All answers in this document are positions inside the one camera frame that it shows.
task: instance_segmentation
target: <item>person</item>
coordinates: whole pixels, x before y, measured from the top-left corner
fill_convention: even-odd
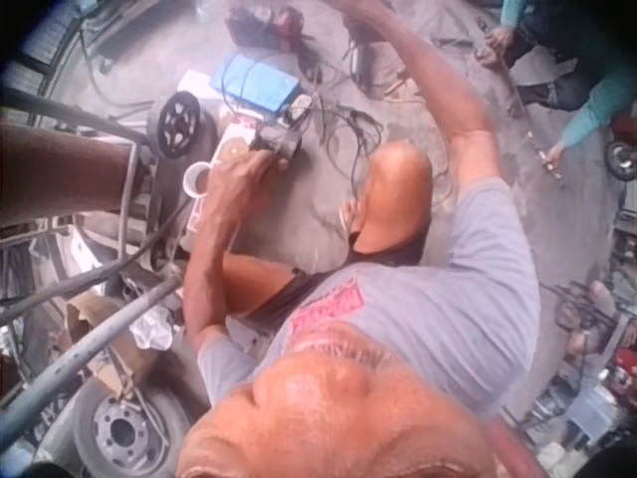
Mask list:
[[[525,13],[528,4],[533,9]],[[553,50],[560,61],[577,59],[571,72],[552,82],[518,87],[525,105],[577,112],[546,155],[555,168],[570,147],[608,124],[637,97],[637,69],[631,59],[576,3],[505,0],[500,26],[487,35],[487,45],[492,50],[480,52],[478,59],[488,68],[499,65],[499,58],[511,68],[535,45]]]
[[[350,250],[306,275],[228,253],[277,159],[215,167],[184,280],[187,335],[212,404],[177,476],[494,476],[483,423],[526,376],[539,293],[501,179],[482,99],[380,0],[325,0],[397,51],[445,134],[459,189],[445,269],[419,266],[432,172],[409,142],[385,145],[349,213]],[[274,334],[257,363],[230,315]]]

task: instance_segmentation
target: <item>black wire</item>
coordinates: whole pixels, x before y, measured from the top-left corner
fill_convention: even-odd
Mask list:
[[[100,97],[100,100],[102,100],[107,105],[111,105],[112,107],[116,107],[116,108],[139,108],[142,106],[151,106],[154,103],[152,101],[135,102],[135,103],[118,103],[118,102],[114,102],[107,95],[105,95],[105,93],[100,88],[100,85],[98,85],[98,82],[96,81],[95,72],[93,70],[93,63],[91,62],[91,58],[89,57],[89,52],[87,51],[87,44],[85,43],[85,39],[84,39],[84,32],[80,30],[79,34],[80,34],[80,48],[82,50],[82,56],[84,57],[84,61],[87,64],[87,70],[89,71],[89,81],[91,82],[91,85],[93,86],[93,89],[96,91],[96,94],[98,95],[98,97]]]

